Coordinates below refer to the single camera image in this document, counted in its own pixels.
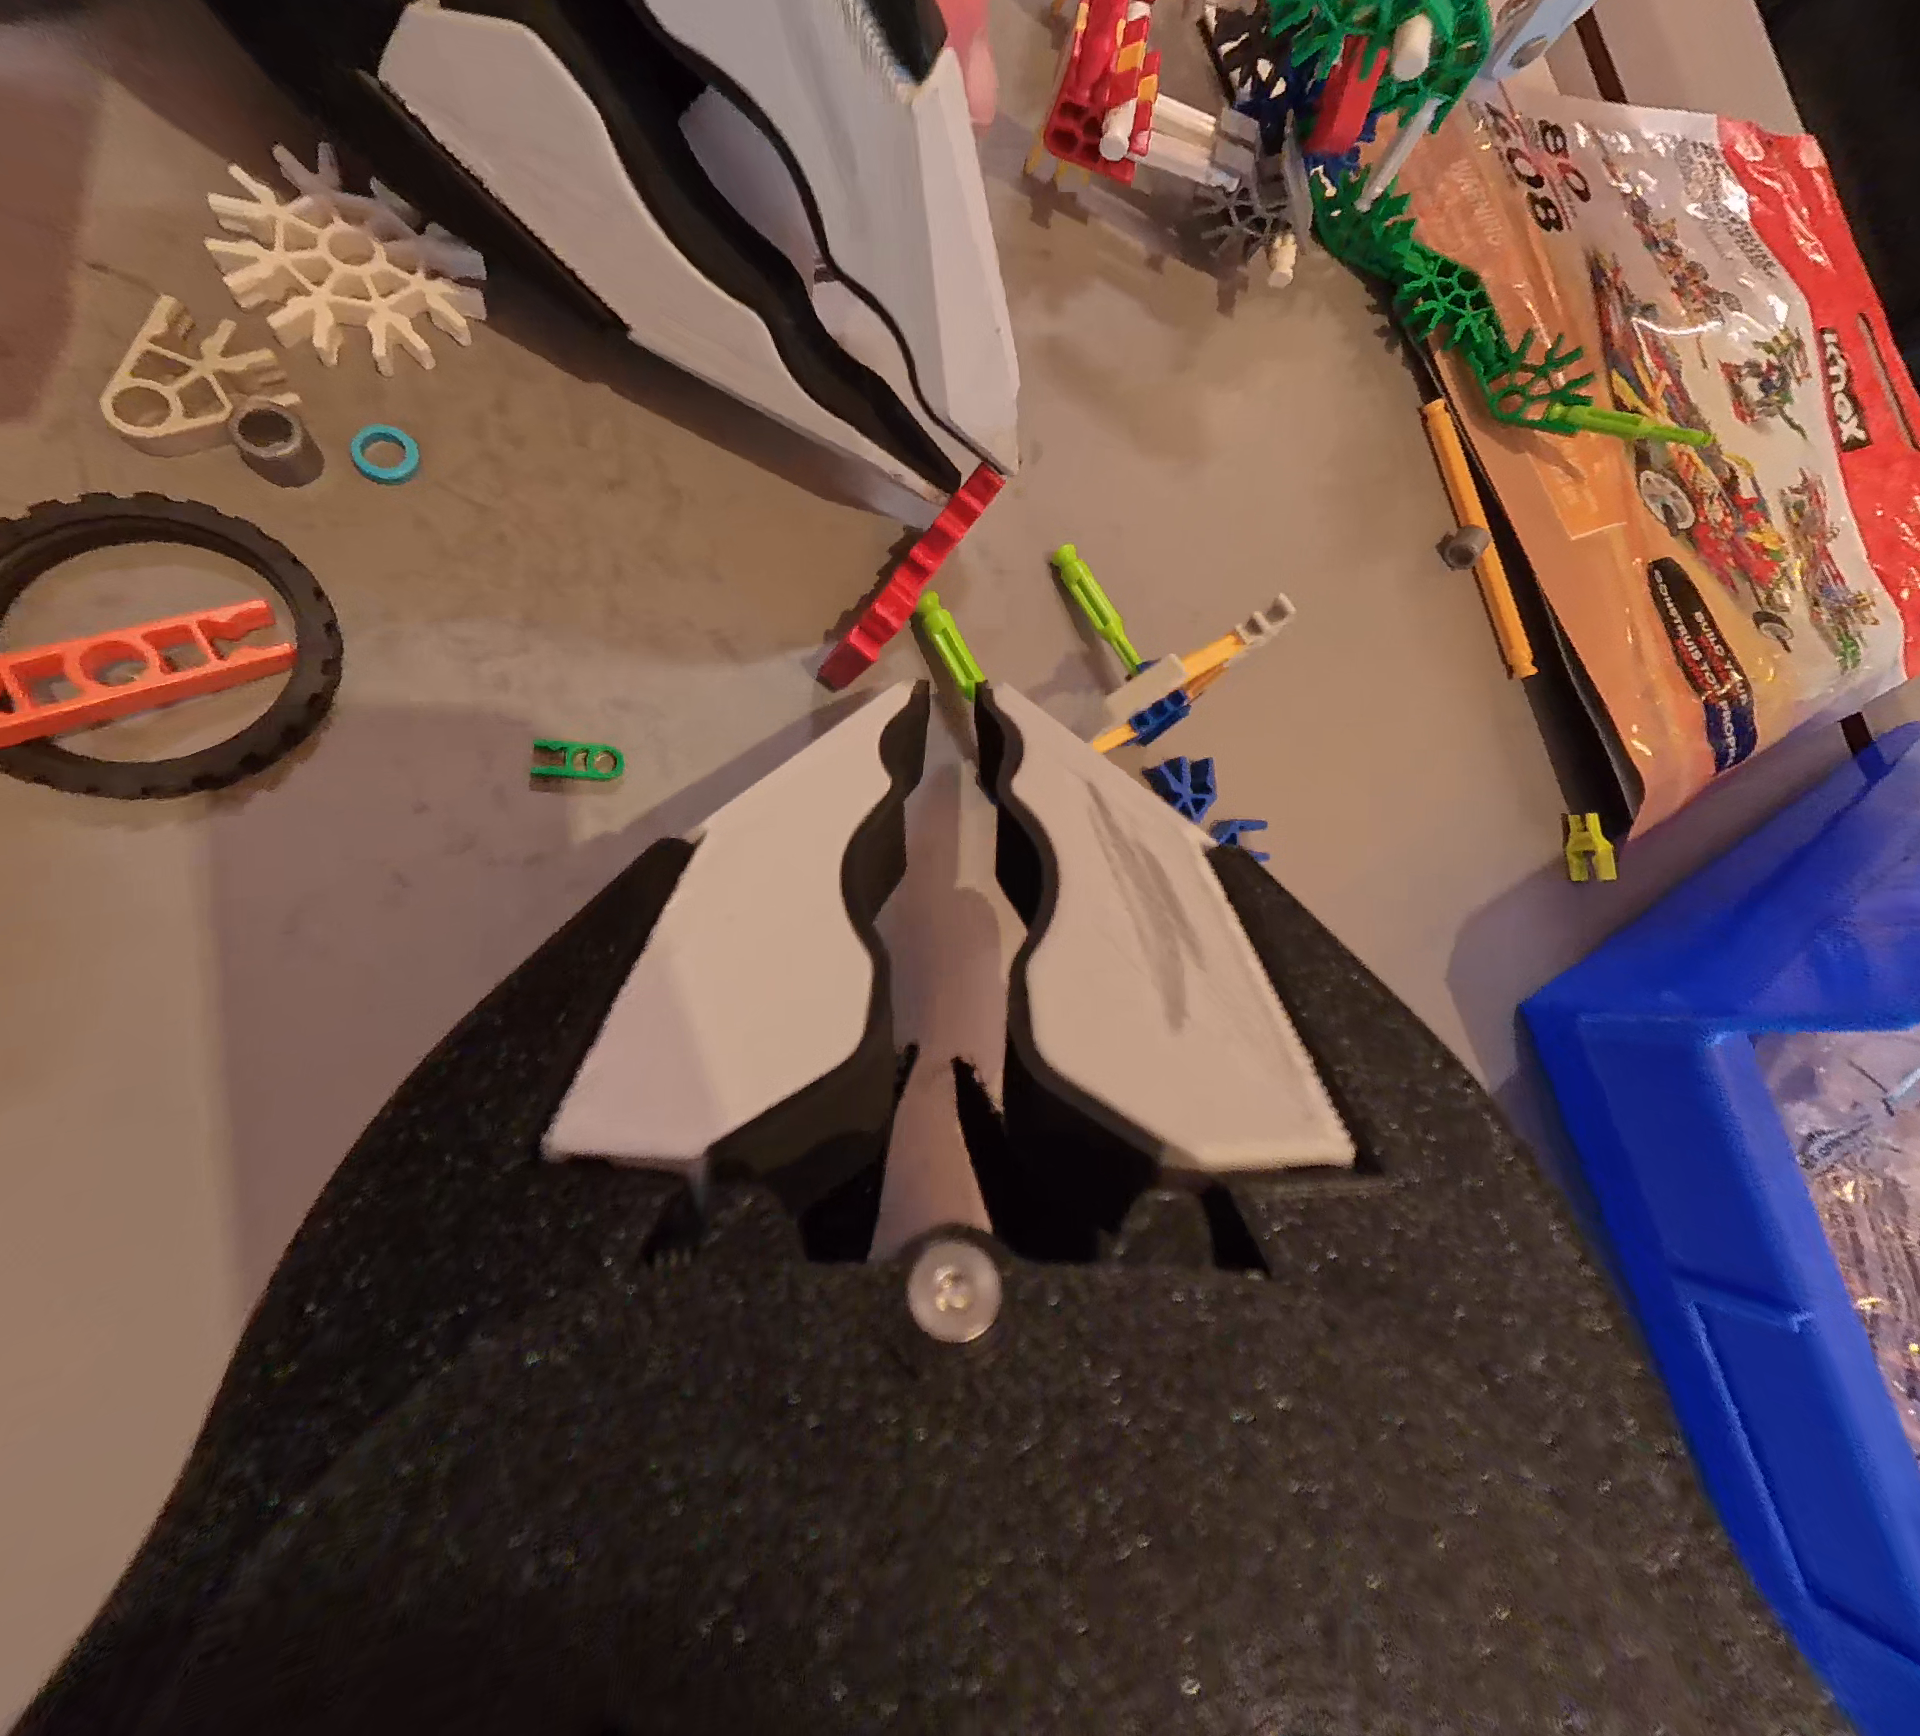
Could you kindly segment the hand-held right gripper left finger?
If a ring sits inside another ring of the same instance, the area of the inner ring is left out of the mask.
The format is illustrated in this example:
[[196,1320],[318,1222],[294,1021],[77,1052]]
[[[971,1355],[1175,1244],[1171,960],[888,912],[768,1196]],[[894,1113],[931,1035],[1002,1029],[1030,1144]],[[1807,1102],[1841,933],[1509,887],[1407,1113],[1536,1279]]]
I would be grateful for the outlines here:
[[876,919],[907,872],[931,687],[889,686],[708,815],[542,1140],[646,1170],[866,1162],[889,1128]]

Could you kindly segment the lime green toy rod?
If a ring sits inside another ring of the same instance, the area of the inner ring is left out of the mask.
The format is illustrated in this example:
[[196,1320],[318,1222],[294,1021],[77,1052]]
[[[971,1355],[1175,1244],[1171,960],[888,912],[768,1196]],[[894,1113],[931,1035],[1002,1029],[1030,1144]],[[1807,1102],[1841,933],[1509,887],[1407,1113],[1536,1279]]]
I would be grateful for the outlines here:
[[945,608],[945,602],[937,590],[927,590],[919,597],[914,633],[921,645],[930,651],[930,656],[945,672],[958,698],[971,705],[987,679],[971,644],[965,638],[958,614]]
[[1059,576],[1059,587],[1066,590],[1066,597],[1088,623],[1089,636],[1099,636],[1118,656],[1125,679],[1139,676],[1145,652],[1133,645],[1116,602],[1099,583],[1081,548],[1071,541],[1055,548],[1048,563],[1053,563],[1053,573]]

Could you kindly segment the white snowflake toy connector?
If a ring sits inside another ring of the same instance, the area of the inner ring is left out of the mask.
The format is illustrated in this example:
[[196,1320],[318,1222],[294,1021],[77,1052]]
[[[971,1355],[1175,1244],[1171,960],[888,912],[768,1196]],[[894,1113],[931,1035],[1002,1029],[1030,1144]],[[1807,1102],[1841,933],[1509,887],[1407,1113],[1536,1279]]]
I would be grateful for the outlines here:
[[318,160],[275,146],[288,197],[228,166],[231,192],[207,192],[214,235],[206,248],[238,308],[263,313],[282,346],[313,346],[339,365],[350,332],[366,332],[381,377],[403,357],[424,369],[438,350],[424,325],[472,344],[472,325],[490,315],[490,262],[438,220],[424,220],[392,186],[350,188],[330,140]]

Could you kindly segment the clear plastic bag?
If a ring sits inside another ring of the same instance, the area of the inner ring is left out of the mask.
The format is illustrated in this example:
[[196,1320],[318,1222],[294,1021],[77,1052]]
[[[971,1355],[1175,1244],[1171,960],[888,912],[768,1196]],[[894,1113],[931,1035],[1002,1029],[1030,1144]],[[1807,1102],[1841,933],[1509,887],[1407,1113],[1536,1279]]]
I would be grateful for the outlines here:
[[1762,1034],[1756,1053],[1916,1445],[1916,1029]]

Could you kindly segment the orange toy connector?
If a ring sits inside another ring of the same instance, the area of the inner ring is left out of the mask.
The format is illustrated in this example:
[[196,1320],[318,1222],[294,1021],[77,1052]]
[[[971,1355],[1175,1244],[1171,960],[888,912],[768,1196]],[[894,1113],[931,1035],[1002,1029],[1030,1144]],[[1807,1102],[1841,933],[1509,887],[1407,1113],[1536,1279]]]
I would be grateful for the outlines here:
[[262,597],[5,651],[5,748],[272,682],[296,664],[298,645],[278,636]]

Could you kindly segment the yellow toy rod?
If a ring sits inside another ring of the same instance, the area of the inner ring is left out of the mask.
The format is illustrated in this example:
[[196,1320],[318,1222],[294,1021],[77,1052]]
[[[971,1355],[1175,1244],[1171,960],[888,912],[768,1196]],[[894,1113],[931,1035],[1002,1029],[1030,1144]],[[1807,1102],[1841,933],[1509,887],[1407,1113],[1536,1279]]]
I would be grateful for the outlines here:
[[1237,656],[1254,651],[1241,651],[1235,636],[1221,636],[1208,644],[1202,651],[1181,656],[1164,652],[1156,662],[1147,662],[1139,676],[1125,679],[1104,705],[1104,725],[1089,738],[1089,748],[1109,755],[1118,748],[1133,748],[1136,741],[1125,741],[1125,720],[1139,713],[1145,705],[1156,703],[1164,691],[1186,687],[1193,705],[1196,698],[1214,687],[1214,682],[1235,667]]

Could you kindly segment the printed toy package bag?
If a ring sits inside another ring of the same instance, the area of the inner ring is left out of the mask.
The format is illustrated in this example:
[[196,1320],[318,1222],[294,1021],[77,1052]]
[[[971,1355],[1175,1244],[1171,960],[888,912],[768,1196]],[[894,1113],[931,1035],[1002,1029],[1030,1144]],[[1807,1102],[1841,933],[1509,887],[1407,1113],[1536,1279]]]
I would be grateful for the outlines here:
[[1450,357],[1476,462],[1654,830],[1916,679],[1916,387],[1807,133],[1562,96],[1457,111],[1401,174],[1502,325],[1705,441],[1528,431]]

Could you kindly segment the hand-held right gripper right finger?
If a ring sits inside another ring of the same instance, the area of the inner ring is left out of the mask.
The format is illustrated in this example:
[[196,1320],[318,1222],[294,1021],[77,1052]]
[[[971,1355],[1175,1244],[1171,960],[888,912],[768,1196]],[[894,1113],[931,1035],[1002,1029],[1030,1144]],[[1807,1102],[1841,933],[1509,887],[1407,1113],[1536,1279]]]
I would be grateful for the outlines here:
[[1330,1095],[1202,830],[1009,686],[973,696],[1005,979],[1002,1113],[1030,1151],[1123,1177],[1356,1170]]

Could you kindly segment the blue plastic bin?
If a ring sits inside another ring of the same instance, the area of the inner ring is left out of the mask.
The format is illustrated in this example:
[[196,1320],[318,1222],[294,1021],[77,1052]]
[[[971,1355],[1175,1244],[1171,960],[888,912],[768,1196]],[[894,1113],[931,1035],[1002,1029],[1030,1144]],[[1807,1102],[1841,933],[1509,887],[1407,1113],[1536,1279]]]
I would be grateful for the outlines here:
[[1862,1733],[1916,1733],[1916,1445],[1762,1034],[1916,1029],[1916,725],[1524,1006],[1702,1479]]

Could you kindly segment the red toy connector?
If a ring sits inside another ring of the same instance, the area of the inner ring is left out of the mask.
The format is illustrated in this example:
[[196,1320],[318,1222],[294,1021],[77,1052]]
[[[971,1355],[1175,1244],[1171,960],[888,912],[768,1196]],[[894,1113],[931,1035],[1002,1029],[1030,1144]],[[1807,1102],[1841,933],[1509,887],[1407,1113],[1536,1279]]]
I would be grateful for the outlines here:
[[966,541],[971,528],[998,498],[1002,484],[1005,473],[980,461],[973,473],[945,498],[943,513],[912,541],[904,557],[896,557],[896,566],[880,578],[876,594],[862,602],[849,633],[826,651],[812,676],[823,687],[844,691],[868,667],[876,667],[955,548]]

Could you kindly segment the cream fan toy connector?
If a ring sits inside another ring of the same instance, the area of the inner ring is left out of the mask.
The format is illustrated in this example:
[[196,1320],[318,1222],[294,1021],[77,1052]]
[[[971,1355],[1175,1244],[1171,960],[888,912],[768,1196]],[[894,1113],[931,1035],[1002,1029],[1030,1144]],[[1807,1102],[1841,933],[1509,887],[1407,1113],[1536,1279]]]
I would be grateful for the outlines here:
[[231,331],[228,318],[201,332],[180,300],[159,296],[98,398],[110,430],[149,452],[180,455],[228,446],[249,403],[298,406],[278,355],[235,350]]

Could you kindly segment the black toy tyre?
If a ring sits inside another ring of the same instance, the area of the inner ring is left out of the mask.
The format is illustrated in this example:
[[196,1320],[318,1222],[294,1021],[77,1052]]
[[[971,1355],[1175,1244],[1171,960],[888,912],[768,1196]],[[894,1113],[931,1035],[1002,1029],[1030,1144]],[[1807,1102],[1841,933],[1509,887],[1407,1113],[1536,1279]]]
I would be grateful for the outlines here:
[[311,741],[340,682],[339,614],[318,576],[245,520],[163,495],[39,502],[5,522],[5,608],[15,608],[39,576],[63,563],[122,546],[206,548],[249,569],[272,587],[263,602],[275,608],[278,636],[298,645],[298,664],[263,713],[201,753],[159,762],[106,762],[71,753],[57,738],[5,748],[5,773],[61,794],[168,800],[244,785]]

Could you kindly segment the orange toy rod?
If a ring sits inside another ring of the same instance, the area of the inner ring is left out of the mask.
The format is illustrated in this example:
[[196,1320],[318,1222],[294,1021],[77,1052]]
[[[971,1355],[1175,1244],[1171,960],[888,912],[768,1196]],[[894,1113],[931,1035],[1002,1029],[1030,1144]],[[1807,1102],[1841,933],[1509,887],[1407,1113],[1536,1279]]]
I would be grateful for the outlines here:
[[[1425,421],[1431,461],[1439,467],[1442,487],[1454,507],[1454,532],[1462,522],[1476,522],[1490,532],[1489,502],[1482,498],[1476,473],[1467,455],[1467,441],[1460,436],[1454,403],[1447,398],[1422,403],[1422,421]],[[1504,672],[1517,682],[1533,679],[1536,676],[1533,644],[1528,636],[1524,611],[1520,611],[1509,569],[1502,563],[1502,551],[1494,548],[1494,532],[1490,532],[1490,548],[1467,573],[1476,578],[1476,594],[1489,611]]]

